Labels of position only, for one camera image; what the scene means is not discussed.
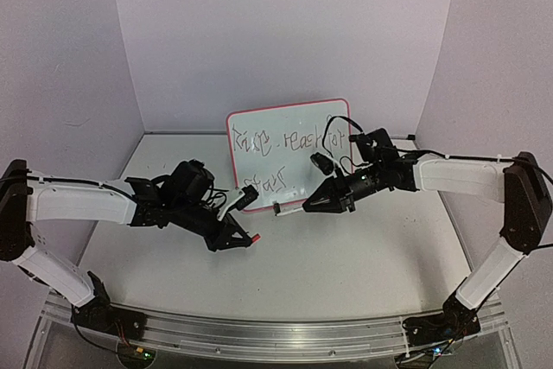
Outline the whiteboard marker silver body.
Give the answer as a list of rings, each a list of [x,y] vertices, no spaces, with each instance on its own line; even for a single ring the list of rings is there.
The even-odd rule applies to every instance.
[[[281,212],[276,217],[283,217],[294,213],[315,213],[315,210],[310,207],[289,207],[286,208],[280,205]]]

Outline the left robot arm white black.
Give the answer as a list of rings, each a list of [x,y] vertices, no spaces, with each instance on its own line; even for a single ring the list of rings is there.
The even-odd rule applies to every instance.
[[[180,162],[153,179],[94,181],[43,175],[15,159],[1,175],[1,259],[64,297],[73,322],[99,332],[143,328],[145,316],[115,306],[102,280],[55,255],[38,233],[42,222],[105,222],[128,227],[177,226],[211,252],[246,248],[256,237],[232,217],[258,198],[253,186],[225,191],[202,162]]]

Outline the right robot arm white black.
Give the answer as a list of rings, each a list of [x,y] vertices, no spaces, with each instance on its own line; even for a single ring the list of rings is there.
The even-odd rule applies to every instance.
[[[385,190],[438,193],[454,216],[471,271],[435,314],[406,319],[412,346],[455,341],[480,331],[478,313],[512,271],[543,248],[552,216],[552,180],[534,155],[457,156],[436,150],[401,149],[387,131],[349,137],[361,158],[347,173],[329,151],[311,162],[325,179],[306,199],[306,213],[354,212]]]

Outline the pink framed whiteboard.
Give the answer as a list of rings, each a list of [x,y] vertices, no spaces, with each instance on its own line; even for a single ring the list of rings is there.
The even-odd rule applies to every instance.
[[[239,188],[259,193],[245,211],[306,200],[325,179],[311,162],[314,153],[338,162],[352,155],[350,115],[345,99],[327,99],[236,111],[226,119],[232,171]]]

